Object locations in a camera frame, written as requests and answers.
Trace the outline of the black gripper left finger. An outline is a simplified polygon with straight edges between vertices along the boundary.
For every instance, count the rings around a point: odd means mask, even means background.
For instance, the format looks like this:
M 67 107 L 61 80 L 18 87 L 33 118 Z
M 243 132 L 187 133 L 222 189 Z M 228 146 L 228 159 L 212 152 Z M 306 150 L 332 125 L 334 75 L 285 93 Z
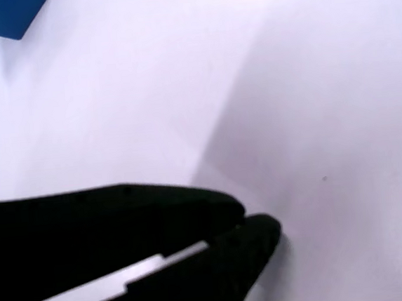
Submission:
M 42 301 L 243 222 L 213 190 L 114 185 L 0 202 L 0 301 Z

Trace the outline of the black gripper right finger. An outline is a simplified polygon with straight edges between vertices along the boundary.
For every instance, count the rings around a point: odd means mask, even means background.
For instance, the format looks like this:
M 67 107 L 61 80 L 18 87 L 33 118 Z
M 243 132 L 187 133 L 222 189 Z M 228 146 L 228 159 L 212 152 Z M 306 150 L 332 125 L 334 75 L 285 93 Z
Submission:
M 281 238 L 281 223 L 252 215 L 195 255 L 130 282 L 110 301 L 244 301 Z

